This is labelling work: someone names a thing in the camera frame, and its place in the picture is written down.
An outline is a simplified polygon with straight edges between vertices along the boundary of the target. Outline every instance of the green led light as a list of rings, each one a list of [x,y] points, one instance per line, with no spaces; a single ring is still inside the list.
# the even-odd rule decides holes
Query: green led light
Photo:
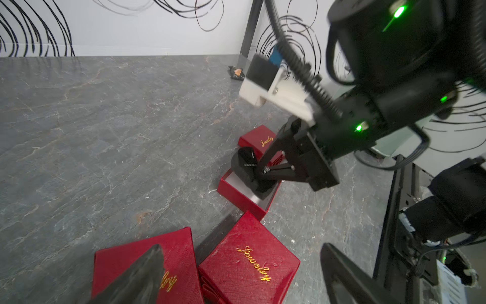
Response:
[[[405,6],[401,6],[397,9],[397,11],[395,12],[395,14],[393,15],[393,17],[395,18],[398,18],[401,16],[401,14],[403,14],[403,12],[405,11]]]

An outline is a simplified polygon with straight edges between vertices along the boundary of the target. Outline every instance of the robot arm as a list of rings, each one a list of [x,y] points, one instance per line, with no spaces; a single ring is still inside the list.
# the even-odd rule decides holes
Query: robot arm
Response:
[[[334,159],[370,148],[406,126],[423,143],[406,162],[389,169],[410,163],[429,142],[415,122],[431,114],[447,118],[457,100],[456,81],[486,88],[484,20],[478,13],[485,5],[482,0],[336,1],[328,12],[328,74],[356,86],[333,101],[321,78],[309,73],[286,41],[273,0],[265,0],[278,39],[277,56],[254,57],[240,96],[255,106],[269,100],[295,116],[260,161],[243,149],[233,157],[232,169],[260,197],[272,186],[268,181],[282,179],[307,182],[317,191],[339,183]],[[356,77],[351,83],[337,79],[332,69],[337,41]],[[282,78],[275,57],[283,57],[298,83]],[[320,111],[313,112],[304,102],[308,95]],[[267,167],[278,151],[288,163]]]

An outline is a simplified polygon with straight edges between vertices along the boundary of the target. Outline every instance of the black cable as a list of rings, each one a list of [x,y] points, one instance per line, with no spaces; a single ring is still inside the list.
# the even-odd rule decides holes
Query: black cable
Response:
[[[334,69],[334,52],[336,51],[336,43],[337,43],[337,33],[336,31],[330,27],[329,28],[329,35],[328,35],[328,45],[326,47],[326,68],[328,70],[329,77],[331,77],[335,82],[342,84],[343,86],[353,86],[358,84],[358,81],[345,81],[339,79],[336,75],[336,71]]]
[[[218,0],[216,0],[216,2],[213,4],[213,6],[210,8],[213,9],[213,7],[216,5],[216,3],[218,3]],[[205,32],[211,32],[211,31],[214,31],[218,25],[221,23],[221,20],[223,19],[223,15],[225,14],[225,3],[223,2],[223,0],[221,0],[221,4],[223,5],[223,12],[221,13],[221,17],[219,18],[219,21],[218,21],[218,24],[216,24],[213,28],[207,30],[207,29],[204,29],[201,24],[199,23],[199,17],[197,15],[197,9],[198,9],[198,6],[197,6],[197,0],[196,2],[194,3],[194,15],[196,16],[196,21],[197,21],[197,25],[199,25],[199,28]]]
[[[319,44],[319,40],[312,29],[307,24],[304,24],[302,19],[298,16],[292,15],[285,15],[281,16],[278,19],[280,26],[282,27],[283,32],[285,33],[285,37],[287,41],[292,44],[296,43],[297,48],[301,51],[303,57],[306,57],[308,54],[311,58],[314,58],[314,67],[313,71],[311,71],[312,75],[315,77],[320,73],[321,70],[321,62],[322,62],[322,53],[321,53],[321,46]],[[298,27],[304,28],[303,31],[294,31],[290,28],[291,25],[297,25]],[[275,33],[271,28],[272,25],[269,24],[263,33],[261,34],[258,44],[257,44],[257,51],[266,56],[270,57],[275,45],[277,44],[277,38],[275,37]],[[299,41],[297,38],[303,38],[303,42],[307,42],[309,49],[305,48],[304,45]],[[290,77],[290,68],[285,60],[282,61],[281,66],[285,68],[285,79],[289,79]]]
[[[416,160],[425,150],[427,150],[427,148],[430,145],[429,136],[421,128],[419,128],[416,124],[409,125],[408,127],[415,134],[417,134],[420,137],[421,142],[418,145],[418,147],[407,158],[405,158],[404,160],[402,160],[400,162],[397,162],[394,166],[380,167],[380,166],[375,166],[375,165],[372,165],[370,163],[367,163],[360,156],[358,156],[358,153],[357,153],[358,151],[354,151],[354,157],[356,158],[356,160],[358,162],[362,163],[363,165],[365,165],[367,167],[371,167],[371,168],[375,168],[375,169],[381,169],[381,170],[385,170],[385,171],[395,171],[395,170],[399,170],[399,169],[405,167],[406,165],[408,165],[411,162],[413,162],[414,160]]]
[[[315,102],[322,108],[322,111],[333,122],[337,122],[343,116],[343,112],[334,104],[331,96],[324,90],[320,84],[320,80],[313,77],[309,70],[300,61],[297,54],[294,52],[289,42],[285,38],[282,27],[278,20],[277,8],[273,0],[265,0],[265,7],[267,9],[268,18],[270,24],[274,30],[275,36],[278,39],[277,49],[282,55],[285,62],[289,65],[290,69],[294,72],[294,75],[298,81],[302,83],[305,90],[309,92]]]
[[[472,242],[472,243],[467,244],[465,246],[477,245],[477,244],[481,244],[481,243],[484,243],[484,242],[486,242],[486,238],[479,240],[479,241]]]
[[[476,232],[474,234],[471,234],[469,237],[467,237],[466,239],[458,242],[458,243],[455,243],[455,244],[452,244],[452,245],[442,245],[442,246],[436,246],[436,247],[433,247],[425,252],[423,252],[420,257],[418,258],[417,260],[417,263],[415,264],[415,267],[413,268],[413,271],[412,273],[418,277],[421,277],[424,270],[425,270],[425,267],[422,265],[422,259],[423,257],[432,252],[432,251],[437,251],[437,250],[451,250],[451,249],[457,249],[459,247],[463,247],[463,246],[469,246],[469,245],[475,245],[474,243],[476,244],[479,244],[479,242],[483,242],[484,240],[481,240],[481,241],[478,241],[478,242],[474,242],[474,240],[476,240],[479,236],[480,236],[480,232]]]
[[[286,16],[288,16],[288,15],[289,15],[290,3],[292,3],[292,0],[290,0],[290,1],[289,1],[289,5],[287,5],[287,15],[286,15]],[[317,11],[318,11],[318,10],[319,10],[319,3],[317,2],[317,0],[315,0],[315,16],[314,16],[314,20],[312,21],[312,23],[311,23],[309,26],[304,26],[305,30],[303,30],[303,31],[301,31],[301,32],[299,32],[299,33],[302,33],[302,32],[304,32],[304,31],[308,30],[308,29],[309,29],[311,26],[313,26],[313,25],[314,25],[314,22],[315,22],[315,20],[317,19]],[[292,31],[292,29],[291,29],[291,28],[290,28],[290,26],[289,26],[289,23],[288,23],[287,21],[285,21],[285,23],[287,24],[287,27],[289,28],[289,30],[291,30],[291,31]]]

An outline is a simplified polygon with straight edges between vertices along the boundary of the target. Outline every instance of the red jewelry box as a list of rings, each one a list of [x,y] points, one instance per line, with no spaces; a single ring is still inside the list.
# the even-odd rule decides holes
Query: red jewelry box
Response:
[[[202,291],[217,304],[279,304],[300,261],[246,212],[201,263]]]
[[[275,139],[275,133],[270,131],[264,125],[261,125],[252,131],[240,137],[238,145],[241,147],[252,147],[257,159],[260,159],[272,141]],[[269,166],[278,165],[283,161],[283,154],[276,153]],[[245,186],[241,179],[230,169],[221,178],[218,186],[218,193],[229,200],[233,205],[242,211],[251,212],[259,221],[268,213],[268,209],[280,188],[281,181],[278,182],[273,193],[269,194],[266,199],[260,199]]]
[[[255,156],[259,160],[265,151],[270,147],[272,142],[275,140],[276,136],[275,133],[272,132],[269,128],[261,125],[252,131],[246,133],[243,136],[240,136],[240,140],[238,141],[238,145],[240,147],[252,147],[253,151],[255,152]],[[275,166],[281,163],[283,160],[283,154],[281,151],[277,152],[270,162],[268,163],[269,166]]]
[[[155,244],[160,244],[162,247],[166,270],[162,278],[157,303],[203,304],[192,244],[192,233],[189,227],[97,251],[94,255],[91,297],[94,298],[102,292]]]

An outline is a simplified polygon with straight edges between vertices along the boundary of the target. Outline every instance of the gray marble surface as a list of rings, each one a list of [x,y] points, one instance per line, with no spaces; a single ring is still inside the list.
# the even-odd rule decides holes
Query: gray marble surface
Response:
[[[200,263],[242,212],[214,191],[238,137],[289,116],[237,101],[242,57],[0,59],[0,302],[85,303],[94,252],[192,228]],[[262,223],[300,260],[286,303],[328,303],[333,243],[371,274],[392,173],[285,182]]]

